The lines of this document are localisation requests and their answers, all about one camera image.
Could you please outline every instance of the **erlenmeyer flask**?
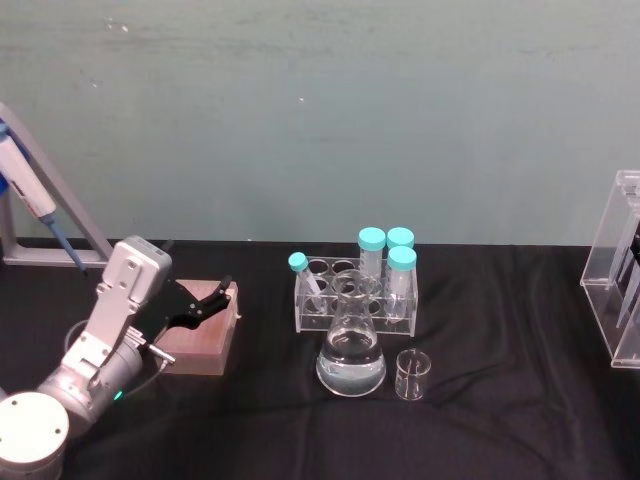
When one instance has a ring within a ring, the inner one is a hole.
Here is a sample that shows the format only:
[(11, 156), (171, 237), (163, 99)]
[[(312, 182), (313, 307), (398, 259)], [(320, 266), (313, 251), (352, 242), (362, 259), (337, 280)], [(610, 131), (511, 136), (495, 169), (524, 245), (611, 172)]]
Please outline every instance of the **erlenmeyer flask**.
[(386, 375), (369, 313), (371, 293), (379, 285), (358, 270), (347, 270), (333, 279), (331, 287), (338, 294), (338, 305), (318, 355), (316, 373), (336, 395), (366, 395), (378, 388)]

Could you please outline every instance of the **table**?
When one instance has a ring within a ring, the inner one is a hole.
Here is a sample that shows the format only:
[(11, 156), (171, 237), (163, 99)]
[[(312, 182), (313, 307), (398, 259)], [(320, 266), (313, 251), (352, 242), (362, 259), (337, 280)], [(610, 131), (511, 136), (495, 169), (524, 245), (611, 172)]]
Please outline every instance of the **table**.
[[(295, 334), (289, 253), (353, 245), (177, 242), (176, 278), (239, 284), (222, 378), (163, 376), (68, 449), (65, 479), (624, 479), (640, 477), (640, 373), (617, 371), (578, 281), (588, 249), (418, 246), (415, 338), (381, 336), (388, 379), (360, 399), (315, 378), (320, 333)], [(59, 363), (99, 272), (0, 266), (0, 385)], [(433, 361), (417, 403), (396, 354)]]

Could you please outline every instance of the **cable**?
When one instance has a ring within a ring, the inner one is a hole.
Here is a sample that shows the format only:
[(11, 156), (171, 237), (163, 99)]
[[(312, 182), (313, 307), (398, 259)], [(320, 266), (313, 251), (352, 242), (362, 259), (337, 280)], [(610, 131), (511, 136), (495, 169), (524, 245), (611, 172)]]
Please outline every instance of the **cable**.
[(67, 332), (67, 335), (64, 337), (64, 353), (67, 353), (69, 351), (69, 347), (70, 347), (69, 343), (71, 342), (71, 336), (73, 335), (73, 332), (75, 332), (80, 325), (83, 325), (88, 321), (89, 320), (80, 320), (78, 323), (76, 323), (73, 327), (69, 329), (69, 331)]
[(158, 369), (158, 371), (156, 373), (154, 373), (153, 375), (151, 375), (149, 378), (147, 378), (144, 382), (142, 382), (140, 385), (138, 385), (133, 390), (131, 390), (129, 392), (126, 392), (124, 394), (125, 398), (126, 397), (130, 397), (131, 395), (134, 395), (134, 394), (138, 393), (143, 388), (148, 387), (151, 384), (151, 382), (153, 382), (156, 378), (158, 378), (158, 376), (164, 371), (164, 369), (167, 368), (167, 365), (169, 365), (169, 362), (167, 360), (163, 360), (162, 363), (160, 364), (160, 368)]

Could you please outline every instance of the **teal cap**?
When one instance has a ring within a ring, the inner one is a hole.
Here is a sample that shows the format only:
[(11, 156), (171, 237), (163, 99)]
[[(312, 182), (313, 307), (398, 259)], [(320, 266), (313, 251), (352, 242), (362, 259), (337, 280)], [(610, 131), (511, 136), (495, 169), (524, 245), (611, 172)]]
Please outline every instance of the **teal cap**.
[(387, 247), (413, 247), (415, 237), (408, 228), (395, 227), (387, 232)]
[(307, 256), (302, 252), (292, 253), (289, 256), (289, 267), (294, 272), (301, 272), (309, 265), (309, 260), (307, 260)]
[(376, 227), (367, 227), (360, 230), (358, 234), (358, 245), (368, 252), (377, 252), (384, 248), (387, 236), (384, 231)]
[(409, 247), (393, 247), (389, 250), (389, 258), (387, 263), (394, 270), (408, 272), (416, 268), (416, 260), (418, 256), (413, 248)]

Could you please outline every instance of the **gray wall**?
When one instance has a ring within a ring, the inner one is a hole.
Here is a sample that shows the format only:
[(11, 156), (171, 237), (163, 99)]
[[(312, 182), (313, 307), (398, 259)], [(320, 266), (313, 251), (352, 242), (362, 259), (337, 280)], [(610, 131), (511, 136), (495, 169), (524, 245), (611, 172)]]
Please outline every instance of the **gray wall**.
[(639, 45), (623, 0), (0, 0), (0, 101), (112, 237), (589, 244)]

